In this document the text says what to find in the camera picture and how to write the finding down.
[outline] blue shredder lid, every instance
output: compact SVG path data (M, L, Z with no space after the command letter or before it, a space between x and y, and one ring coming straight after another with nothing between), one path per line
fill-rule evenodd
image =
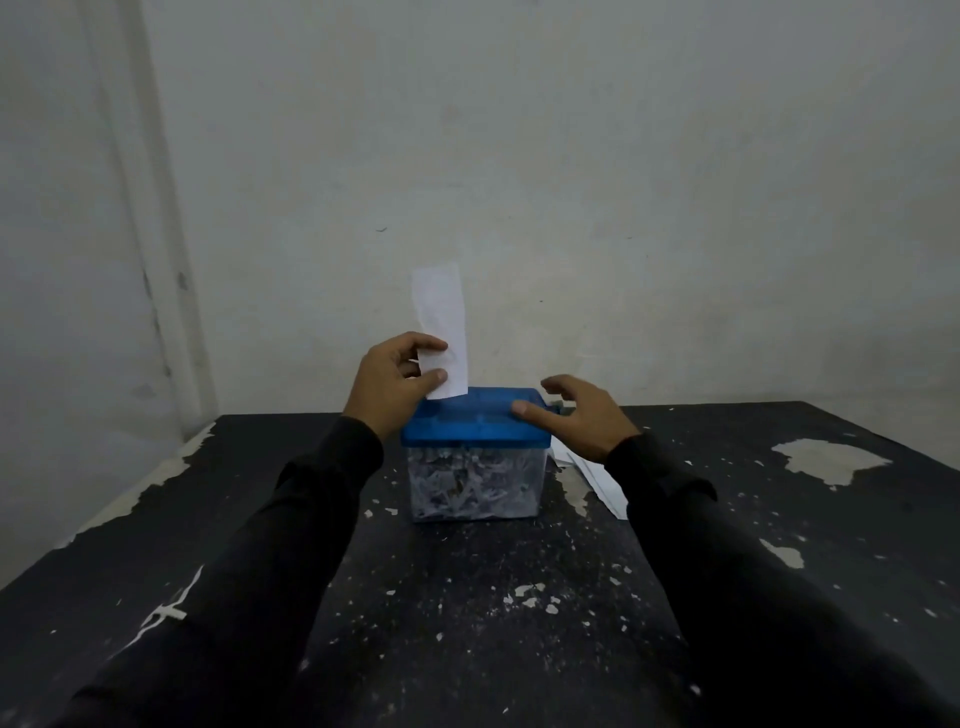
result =
M400 443L405 448L549 448L549 433L510 414L514 400L546 406L536 389L470 387L460 397L422 401L400 432Z

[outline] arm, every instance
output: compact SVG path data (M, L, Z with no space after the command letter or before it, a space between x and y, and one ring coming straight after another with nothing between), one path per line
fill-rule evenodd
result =
M519 406L517 415L604 463L623 488L630 524L703 672L705 697L724 714L958 724L905 661L727 522L713 486L677 468L610 395L569 376L543 385L576 400L575 414Z
M284 468L186 598L115 655L54 726L271 722L347 550L360 491L383 462L382 439L445 379L420 375L417 348L445 343L411 333L370 350L345 416L318 449Z

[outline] clear plastic bin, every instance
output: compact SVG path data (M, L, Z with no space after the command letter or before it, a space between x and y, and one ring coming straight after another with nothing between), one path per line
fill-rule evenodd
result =
M535 389L505 387L420 404L401 433L414 521L537 515L550 436L514 419L514 400L544 406Z

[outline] white wall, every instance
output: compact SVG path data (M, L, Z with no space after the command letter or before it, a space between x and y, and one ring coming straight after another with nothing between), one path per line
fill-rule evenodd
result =
M0 4L0 585L180 426L74 2Z
M144 13L224 411L339 409L410 270L457 260L473 383L897 395L960 432L956 3Z

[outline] table surface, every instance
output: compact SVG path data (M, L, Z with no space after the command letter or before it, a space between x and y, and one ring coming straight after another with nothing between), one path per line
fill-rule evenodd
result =
M958 471L802 402L626 409L713 481L731 519L796 548L807 579L960 702ZM54 716L334 417L221 417L185 473L0 592L0 725ZM801 438L892 463L832 491L771 451ZM710 725L630 526L593 494L579 515L549 468L536 519L413 524L389 444L279 724ZM522 585L542 591L521 599Z

